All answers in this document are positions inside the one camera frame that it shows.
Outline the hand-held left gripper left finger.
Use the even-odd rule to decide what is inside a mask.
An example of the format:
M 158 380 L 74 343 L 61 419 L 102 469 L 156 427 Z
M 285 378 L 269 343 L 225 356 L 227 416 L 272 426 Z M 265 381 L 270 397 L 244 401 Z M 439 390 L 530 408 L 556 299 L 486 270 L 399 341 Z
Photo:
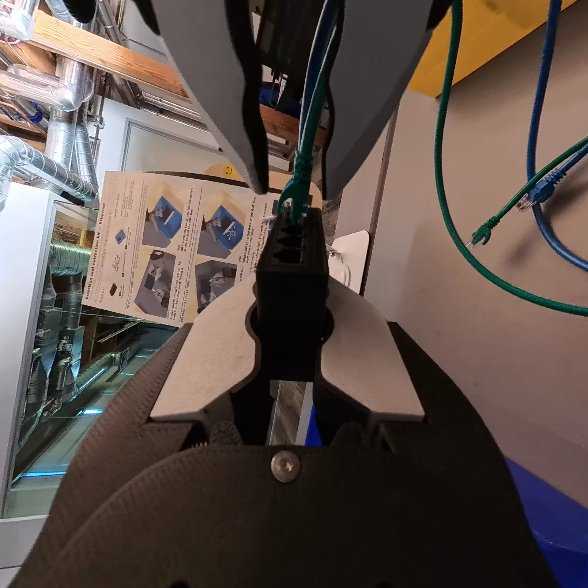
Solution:
M 230 393 L 261 367 L 259 339 L 249 319 L 254 281 L 234 285 L 194 320 L 158 395 L 155 422 L 218 423 L 234 419 Z

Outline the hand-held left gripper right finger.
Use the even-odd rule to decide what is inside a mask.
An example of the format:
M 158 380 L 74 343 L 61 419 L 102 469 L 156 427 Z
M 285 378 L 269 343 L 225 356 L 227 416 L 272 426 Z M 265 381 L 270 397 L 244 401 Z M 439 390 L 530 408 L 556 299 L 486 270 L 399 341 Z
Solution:
M 320 352 L 320 376 L 369 423 L 422 422 L 422 404 L 386 318 L 338 281 L 328 283 L 333 329 Z

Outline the printed instruction poster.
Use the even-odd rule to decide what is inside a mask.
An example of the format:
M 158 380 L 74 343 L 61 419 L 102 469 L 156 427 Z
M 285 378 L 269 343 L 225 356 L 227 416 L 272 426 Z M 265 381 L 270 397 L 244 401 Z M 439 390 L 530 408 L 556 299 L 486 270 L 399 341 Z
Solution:
M 203 174 L 107 172 L 84 304 L 180 327 L 254 275 L 279 197 Z

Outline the silver elbow duct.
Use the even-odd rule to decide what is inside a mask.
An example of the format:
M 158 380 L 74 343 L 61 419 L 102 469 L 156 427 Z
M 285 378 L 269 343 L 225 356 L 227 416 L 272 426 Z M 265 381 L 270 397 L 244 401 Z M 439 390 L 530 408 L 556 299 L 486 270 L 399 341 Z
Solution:
M 81 62 L 57 57 L 56 75 L 60 85 L 55 104 L 51 106 L 45 154 L 55 162 L 70 168 L 74 152 L 78 110 L 92 98 L 94 70 Z

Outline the black network switch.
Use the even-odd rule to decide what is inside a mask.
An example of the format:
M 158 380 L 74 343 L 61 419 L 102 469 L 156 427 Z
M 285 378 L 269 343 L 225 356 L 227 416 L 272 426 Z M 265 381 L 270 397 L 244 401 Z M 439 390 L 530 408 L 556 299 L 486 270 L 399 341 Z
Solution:
M 278 215 L 255 271 L 254 331 L 271 380 L 312 382 L 328 333 L 329 271 L 321 211 Z

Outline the white rounded plate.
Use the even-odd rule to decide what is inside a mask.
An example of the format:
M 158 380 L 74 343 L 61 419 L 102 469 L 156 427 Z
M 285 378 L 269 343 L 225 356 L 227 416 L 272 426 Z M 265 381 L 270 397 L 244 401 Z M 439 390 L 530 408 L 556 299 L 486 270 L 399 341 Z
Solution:
M 369 244 L 369 233 L 358 231 L 336 238 L 326 247 L 330 277 L 357 294 L 362 288 Z

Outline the blue plastic bin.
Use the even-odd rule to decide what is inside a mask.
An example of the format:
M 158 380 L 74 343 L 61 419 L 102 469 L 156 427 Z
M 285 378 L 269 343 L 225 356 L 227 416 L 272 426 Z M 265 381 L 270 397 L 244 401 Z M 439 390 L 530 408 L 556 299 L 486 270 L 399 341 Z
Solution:
M 424 423 L 299 449 L 317 559 L 341 587 L 587 587 L 587 509 L 503 457 L 462 395 Z

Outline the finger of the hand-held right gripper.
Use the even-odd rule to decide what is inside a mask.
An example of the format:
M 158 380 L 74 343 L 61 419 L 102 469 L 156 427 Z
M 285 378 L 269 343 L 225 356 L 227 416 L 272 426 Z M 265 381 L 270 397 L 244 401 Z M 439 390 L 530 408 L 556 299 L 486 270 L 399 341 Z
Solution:
M 249 1 L 151 1 L 158 32 L 190 99 L 246 183 L 269 188 L 262 64 Z
M 332 122 L 322 158 L 333 199 L 371 153 L 432 35 L 433 1 L 343 1 L 327 76 Z

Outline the silver round duct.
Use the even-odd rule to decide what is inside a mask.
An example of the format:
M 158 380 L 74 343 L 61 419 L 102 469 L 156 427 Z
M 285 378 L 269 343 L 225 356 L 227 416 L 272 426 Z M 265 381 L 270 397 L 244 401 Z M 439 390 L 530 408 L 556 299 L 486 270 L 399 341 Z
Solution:
M 1 136 L 1 203 L 8 197 L 15 170 L 25 171 L 43 180 L 56 194 L 67 194 L 84 202 L 98 197 L 98 186 L 45 156 L 22 139 Z

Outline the yellow plastic bin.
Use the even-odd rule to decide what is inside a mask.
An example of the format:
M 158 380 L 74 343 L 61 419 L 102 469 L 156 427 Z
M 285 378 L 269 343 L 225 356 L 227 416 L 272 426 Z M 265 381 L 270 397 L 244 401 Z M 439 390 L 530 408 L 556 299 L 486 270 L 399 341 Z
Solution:
M 548 16 L 548 1 L 463 1 L 462 34 L 453 84 L 523 39 Z M 451 14 L 432 34 L 408 84 L 412 91 L 436 98 L 442 92 Z

